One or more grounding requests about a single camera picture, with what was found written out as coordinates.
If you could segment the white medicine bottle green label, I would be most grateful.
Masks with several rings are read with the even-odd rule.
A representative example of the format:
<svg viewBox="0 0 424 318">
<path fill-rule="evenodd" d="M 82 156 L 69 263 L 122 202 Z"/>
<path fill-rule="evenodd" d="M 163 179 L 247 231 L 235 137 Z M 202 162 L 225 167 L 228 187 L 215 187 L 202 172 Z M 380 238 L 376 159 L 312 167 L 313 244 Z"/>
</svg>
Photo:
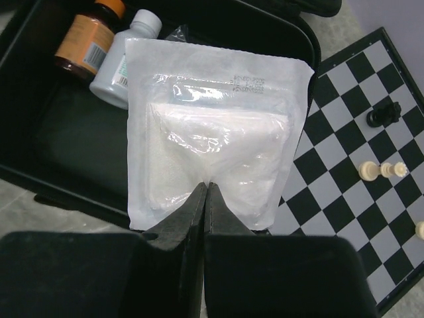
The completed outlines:
<svg viewBox="0 0 424 318">
<path fill-rule="evenodd" d="M 151 11 L 136 12 L 129 29 L 118 32 L 97 73 L 90 83 L 90 91 L 104 102 L 121 109 L 128 108 L 128 75 L 125 55 L 127 38 L 156 39 L 162 21 Z"/>
</svg>

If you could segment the brown bottle orange cap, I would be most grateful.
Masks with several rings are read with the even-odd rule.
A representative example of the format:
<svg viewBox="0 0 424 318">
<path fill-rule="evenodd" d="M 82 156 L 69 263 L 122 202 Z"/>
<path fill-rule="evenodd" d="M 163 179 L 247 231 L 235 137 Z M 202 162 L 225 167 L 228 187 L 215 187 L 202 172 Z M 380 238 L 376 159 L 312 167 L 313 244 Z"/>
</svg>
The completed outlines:
<svg viewBox="0 0 424 318">
<path fill-rule="evenodd" d="M 115 27 L 125 14 L 120 0 L 94 1 L 77 14 L 54 55 L 55 64 L 83 81 L 97 75 L 115 36 Z"/>
</svg>

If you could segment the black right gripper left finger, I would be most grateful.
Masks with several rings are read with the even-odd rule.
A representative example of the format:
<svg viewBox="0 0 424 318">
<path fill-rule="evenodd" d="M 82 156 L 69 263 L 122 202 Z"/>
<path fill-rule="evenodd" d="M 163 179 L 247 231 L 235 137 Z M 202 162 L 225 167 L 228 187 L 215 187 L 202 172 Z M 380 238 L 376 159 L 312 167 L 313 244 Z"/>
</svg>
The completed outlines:
<svg viewBox="0 0 424 318">
<path fill-rule="evenodd" d="M 181 207 L 142 234 L 146 317 L 199 317 L 206 196 L 207 186 L 198 184 Z"/>
</svg>

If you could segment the white gauze pouch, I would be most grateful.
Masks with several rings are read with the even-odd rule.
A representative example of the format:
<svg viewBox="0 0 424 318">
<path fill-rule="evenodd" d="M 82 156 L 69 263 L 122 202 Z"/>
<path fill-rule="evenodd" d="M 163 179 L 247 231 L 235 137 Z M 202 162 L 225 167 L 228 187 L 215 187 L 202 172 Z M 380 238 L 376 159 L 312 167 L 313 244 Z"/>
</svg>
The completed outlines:
<svg viewBox="0 0 424 318">
<path fill-rule="evenodd" d="M 217 184 L 254 231 L 274 223 L 305 124 L 304 61 L 128 38 L 130 227 L 145 231 Z"/>
</svg>

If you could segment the red black medicine case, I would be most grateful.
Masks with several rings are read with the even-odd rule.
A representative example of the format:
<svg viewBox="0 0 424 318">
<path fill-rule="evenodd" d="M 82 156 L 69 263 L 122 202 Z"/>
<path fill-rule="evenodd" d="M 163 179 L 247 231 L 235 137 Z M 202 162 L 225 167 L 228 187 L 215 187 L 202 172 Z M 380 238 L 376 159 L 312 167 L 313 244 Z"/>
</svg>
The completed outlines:
<svg viewBox="0 0 424 318">
<path fill-rule="evenodd" d="M 189 41 L 298 58 L 314 70 L 321 47 L 301 13 L 335 16 L 340 1 L 126 1 L 116 30 L 139 9 L 180 25 Z M 2 1 L 1 178 L 39 200 L 126 228 L 127 113 L 96 98 L 85 81 L 54 64 L 78 13 L 91 1 Z"/>
</svg>

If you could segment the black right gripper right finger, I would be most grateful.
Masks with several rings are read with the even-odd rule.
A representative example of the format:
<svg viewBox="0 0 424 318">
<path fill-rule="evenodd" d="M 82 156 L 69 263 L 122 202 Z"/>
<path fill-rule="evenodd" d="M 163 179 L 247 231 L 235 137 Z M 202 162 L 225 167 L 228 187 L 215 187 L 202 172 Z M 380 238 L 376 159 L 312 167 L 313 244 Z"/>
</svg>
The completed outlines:
<svg viewBox="0 0 424 318">
<path fill-rule="evenodd" d="M 242 317 L 244 312 L 233 303 L 234 295 L 225 290 L 227 276 L 218 265 L 219 249 L 228 239 L 218 241 L 214 247 L 213 238 L 219 236 L 252 236 L 254 233 L 227 207 L 219 186 L 210 183 L 205 201 L 205 260 L 204 288 L 205 304 L 209 317 Z"/>
</svg>

